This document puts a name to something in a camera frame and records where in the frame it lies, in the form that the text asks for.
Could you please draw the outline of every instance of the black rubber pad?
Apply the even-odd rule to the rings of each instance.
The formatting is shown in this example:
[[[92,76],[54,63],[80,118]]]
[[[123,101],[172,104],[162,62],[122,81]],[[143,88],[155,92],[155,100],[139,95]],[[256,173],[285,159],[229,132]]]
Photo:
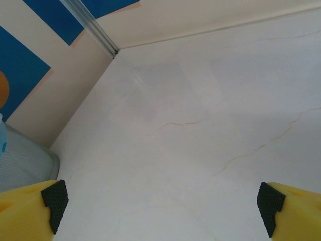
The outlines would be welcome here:
[[[261,183],[257,196],[257,206],[260,209],[265,228],[269,237],[272,238],[276,228],[275,214],[281,212],[285,201],[285,195],[275,190],[265,182]]]
[[[50,209],[50,227],[56,235],[62,216],[68,203],[66,183],[60,180],[41,191],[45,206]]]

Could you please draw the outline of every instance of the blue panel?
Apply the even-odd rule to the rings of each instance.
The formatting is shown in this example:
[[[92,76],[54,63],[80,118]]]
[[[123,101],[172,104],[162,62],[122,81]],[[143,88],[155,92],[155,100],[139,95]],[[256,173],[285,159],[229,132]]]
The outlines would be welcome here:
[[[82,0],[95,18],[100,18],[101,16],[122,9],[138,1],[139,0]]]
[[[59,0],[23,0],[68,45],[84,29]]]
[[[9,83],[9,97],[0,110],[6,121],[50,67],[2,27],[0,36],[0,71]]]

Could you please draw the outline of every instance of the floor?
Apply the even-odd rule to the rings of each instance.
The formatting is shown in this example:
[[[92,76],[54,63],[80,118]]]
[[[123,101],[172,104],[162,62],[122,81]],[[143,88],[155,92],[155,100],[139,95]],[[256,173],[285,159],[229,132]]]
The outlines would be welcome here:
[[[52,146],[55,240],[269,240],[261,182],[321,192],[320,19],[122,50]]]

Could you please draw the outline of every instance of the white marble floor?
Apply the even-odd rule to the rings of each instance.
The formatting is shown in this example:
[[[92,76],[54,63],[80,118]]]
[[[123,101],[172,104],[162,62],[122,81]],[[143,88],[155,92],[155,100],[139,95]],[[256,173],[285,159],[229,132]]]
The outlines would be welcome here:
[[[320,19],[122,50],[52,146],[55,240],[268,240],[262,181],[321,192]]]

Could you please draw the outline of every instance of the white wall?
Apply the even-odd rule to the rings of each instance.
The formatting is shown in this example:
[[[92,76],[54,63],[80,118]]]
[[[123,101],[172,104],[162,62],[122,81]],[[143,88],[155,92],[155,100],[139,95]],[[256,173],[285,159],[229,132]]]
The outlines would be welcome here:
[[[120,48],[321,7],[320,0],[140,0],[140,4],[98,20]]]
[[[51,67],[7,120],[9,125],[49,146],[111,58],[86,30],[68,46],[22,0],[0,1],[0,24]]]

